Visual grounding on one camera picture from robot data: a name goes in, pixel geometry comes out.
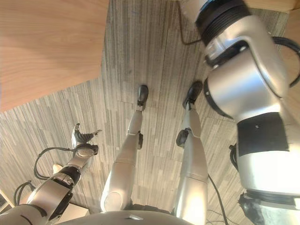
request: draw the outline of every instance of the robot leg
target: robot leg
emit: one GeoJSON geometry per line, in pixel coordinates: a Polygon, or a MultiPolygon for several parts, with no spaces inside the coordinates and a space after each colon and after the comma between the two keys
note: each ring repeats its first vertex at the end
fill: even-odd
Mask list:
{"type": "Polygon", "coordinates": [[[176,143],[184,148],[174,214],[195,225],[206,224],[208,172],[204,149],[200,140],[201,126],[194,102],[202,89],[195,82],[184,101],[186,109],[182,130],[176,143]]]}
{"type": "Polygon", "coordinates": [[[142,111],[148,98],[148,88],[140,86],[137,110],[133,114],[121,152],[112,165],[101,196],[100,207],[103,212],[124,210],[131,203],[135,179],[136,152],[142,147],[142,111]]]}

